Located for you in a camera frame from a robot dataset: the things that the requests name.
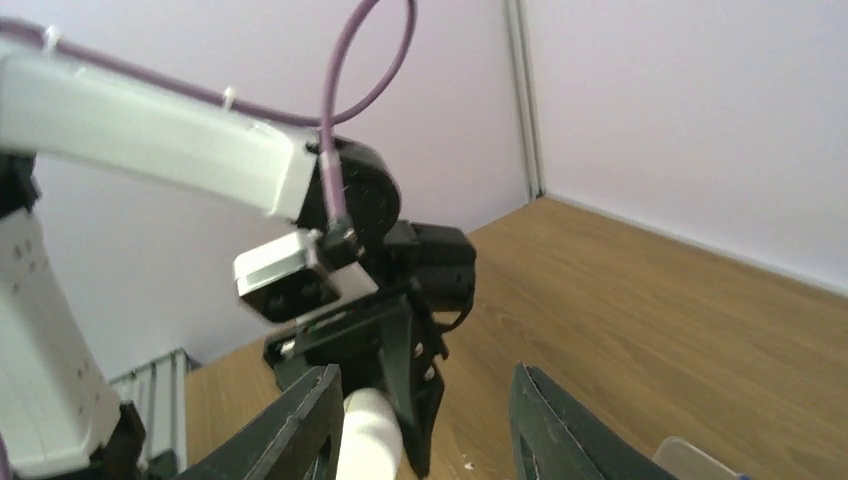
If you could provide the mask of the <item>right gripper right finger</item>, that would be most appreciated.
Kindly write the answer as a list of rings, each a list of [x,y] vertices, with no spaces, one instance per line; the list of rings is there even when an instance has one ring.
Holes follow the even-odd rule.
[[[542,369],[513,370],[509,414],[518,479],[672,479]]]

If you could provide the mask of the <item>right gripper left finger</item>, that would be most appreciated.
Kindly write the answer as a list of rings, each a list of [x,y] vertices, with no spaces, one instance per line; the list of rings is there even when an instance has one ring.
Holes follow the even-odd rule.
[[[333,479],[344,419],[340,369],[312,367],[182,480]]]

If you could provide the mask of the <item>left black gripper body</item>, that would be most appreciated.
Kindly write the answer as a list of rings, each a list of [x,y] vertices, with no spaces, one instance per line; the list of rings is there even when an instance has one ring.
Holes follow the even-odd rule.
[[[332,274],[347,292],[269,337],[263,357],[284,390],[310,367],[336,365],[350,406],[385,401],[419,479],[431,472],[432,435],[445,391],[436,365],[444,336],[473,308],[476,251],[460,229],[399,221],[361,264]]]

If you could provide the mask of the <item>capped white pill bottle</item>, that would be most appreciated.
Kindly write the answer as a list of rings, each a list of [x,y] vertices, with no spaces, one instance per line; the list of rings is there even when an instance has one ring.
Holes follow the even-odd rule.
[[[378,389],[352,392],[344,418],[336,480],[395,480],[403,438],[395,411]]]

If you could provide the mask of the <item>clear plastic pill organizer box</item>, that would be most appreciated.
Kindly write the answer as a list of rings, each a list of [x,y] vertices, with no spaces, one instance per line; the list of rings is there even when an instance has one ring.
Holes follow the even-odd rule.
[[[677,436],[667,437],[652,460],[682,480],[749,480],[750,476],[732,470],[703,450]]]

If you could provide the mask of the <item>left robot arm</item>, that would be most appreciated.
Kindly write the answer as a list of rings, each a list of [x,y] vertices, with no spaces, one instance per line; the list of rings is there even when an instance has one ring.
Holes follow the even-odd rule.
[[[1,474],[156,479],[141,410],[104,379],[51,269],[38,155],[170,183],[292,226],[240,254],[240,300],[279,332],[279,396],[185,479],[392,479],[431,471],[449,326],[475,295],[456,228],[400,218],[371,148],[35,32],[1,43]]]

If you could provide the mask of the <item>aluminium front rail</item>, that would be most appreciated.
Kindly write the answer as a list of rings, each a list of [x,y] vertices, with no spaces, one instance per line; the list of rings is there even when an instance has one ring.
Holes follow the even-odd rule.
[[[110,381],[135,405],[145,427],[139,467],[144,479],[174,479],[187,468],[185,380],[195,366],[179,348]]]

